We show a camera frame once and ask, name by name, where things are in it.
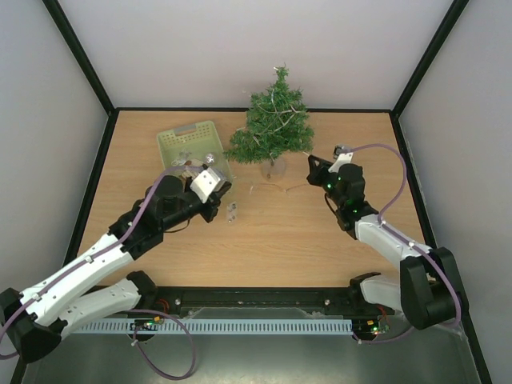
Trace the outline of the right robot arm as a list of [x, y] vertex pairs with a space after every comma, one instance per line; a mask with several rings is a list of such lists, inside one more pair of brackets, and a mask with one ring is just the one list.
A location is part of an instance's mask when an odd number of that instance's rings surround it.
[[453, 254], [416, 242], [388, 224], [366, 200], [362, 167], [353, 164], [351, 157], [340, 154], [329, 162], [309, 156], [306, 180], [324, 190], [340, 229], [380, 253], [399, 277], [366, 274], [354, 279], [350, 307], [360, 314], [375, 305], [388, 307], [404, 314], [417, 330], [459, 322], [465, 299]]

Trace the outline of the small green christmas tree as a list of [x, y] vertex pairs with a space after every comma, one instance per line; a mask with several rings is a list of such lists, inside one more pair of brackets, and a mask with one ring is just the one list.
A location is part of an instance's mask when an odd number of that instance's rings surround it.
[[276, 66], [274, 72], [274, 82], [250, 96], [245, 125], [230, 136], [224, 152], [230, 162], [259, 164], [268, 181], [286, 172], [285, 154], [308, 154], [314, 147], [314, 130], [302, 90], [290, 87], [286, 66]]

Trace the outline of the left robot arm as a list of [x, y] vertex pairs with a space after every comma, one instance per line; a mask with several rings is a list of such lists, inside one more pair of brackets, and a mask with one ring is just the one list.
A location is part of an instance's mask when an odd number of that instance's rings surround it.
[[167, 231], [196, 216], [211, 222], [231, 184], [214, 169], [182, 182], [161, 174], [108, 231], [86, 252], [40, 283], [1, 293], [1, 336], [26, 363], [51, 353], [60, 342], [88, 322], [116, 312], [151, 306], [155, 284], [143, 272], [89, 292], [104, 277], [134, 262], [162, 243]]

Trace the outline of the green plastic basket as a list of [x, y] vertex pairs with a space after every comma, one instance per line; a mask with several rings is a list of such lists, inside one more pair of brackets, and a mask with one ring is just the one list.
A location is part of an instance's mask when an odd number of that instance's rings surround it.
[[187, 179], [181, 178], [178, 172], [183, 170], [184, 166], [171, 165], [172, 160], [183, 149], [187, 149], [192, 153], [191, 159], [197, 159], [203, 163], [206, 154], [216, 153], [218, 155], [218, 162], [211, 167], [221, 171], [227, 181], [234, 184], [234, 177], [229, 163], [224, 156], [221, 140], [212, 121], [196, 122], [163, 131], [157, 134], [156, 140], [164, 168], [173, 168], [170, 174], [179, 178], [183, 185], [186, 184]]

